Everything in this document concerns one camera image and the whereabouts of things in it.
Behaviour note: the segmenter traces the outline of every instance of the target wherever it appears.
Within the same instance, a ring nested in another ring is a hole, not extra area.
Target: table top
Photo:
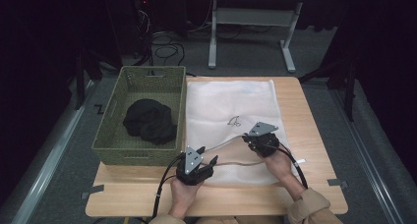
[[[292,77],[197,77],[187,81],[269,81],[273,80],[282,121],[291,150],[309,187],[325,196],[335,214],[347,212],[347,203],[336,179],[328,154],[298,79]],[[104,191],[89,196],[88,216],[151,216],[155,193],[165,167],[107,166],[99,164],[93,185]],[[288,192],[277,185],[258,187],[209,187],[203,185],[188,216],[284,215],[292,203]],[[169,183],[163,186],[158,213],[167,213],[171,205]]]

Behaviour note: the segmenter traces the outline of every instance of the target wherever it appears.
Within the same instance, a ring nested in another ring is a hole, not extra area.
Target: hand
[[[173,178],[171,180],[172,206],[168,214],[178,219],[184,219],[202,184],[203,182],[195,186],[187,186],[177,178]]]
[[[280,149],[291,152],[288,148],[282,144],[279,146]],[[300,198],[300,195],[306,191],[306,188],[301,184],[300,181],[294,176],[291,171],[291,159],[282,151],[276,151],[268,157],[261,157],[265,162],[268,170],[275,176],[284,188],[287,189],[292,199],[295,201]]]

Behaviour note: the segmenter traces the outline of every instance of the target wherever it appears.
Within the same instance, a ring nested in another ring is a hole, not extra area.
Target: white metal stand
[[[294,73],[295,66],[288,47],[295,30],[295,26],[297,25],[302,5],[302,3],[297,3],[295,10],[291,11],[254,10],[217,8],[217,1],[212,1],[211,39],[209,44],[208,67],[210,69],[215,68],[217,55],[217,24],[280,26],[288,27],[288,35],[285,40],[280,40],[280,48],[284,56],[288,72]]]

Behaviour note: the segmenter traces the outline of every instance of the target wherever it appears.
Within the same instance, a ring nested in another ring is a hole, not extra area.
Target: person's left hand
[[[172,206],[168,214],[179,219],[184,219],[187,210],[196,199],[197,191],[203,182],[195,186],[187,186],[177,178],[171,180]]]

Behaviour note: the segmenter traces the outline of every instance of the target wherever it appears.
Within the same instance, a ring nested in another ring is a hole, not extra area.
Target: person
[[[328,208],[330,202],[321,194],[309,188],[306,189],[291,171],[291,160],[287,155],[280,151],[268,157],[261,157],[265,162],[268,170],[275,176],[278,181],[291,195],[294,203],[288,208],[288,220],[291,224],[337,224],[342,223]],[[193,204],[197,191],[203,183],[196,186],[186,186],[178,179],[171,180],[172,205],[167,214],[156,216],[149,224],[185,224],[183,219],[187,210]],[[221,218],[202,218],[197,223],[244,223],[238,218],[233,222],[222,222]]]

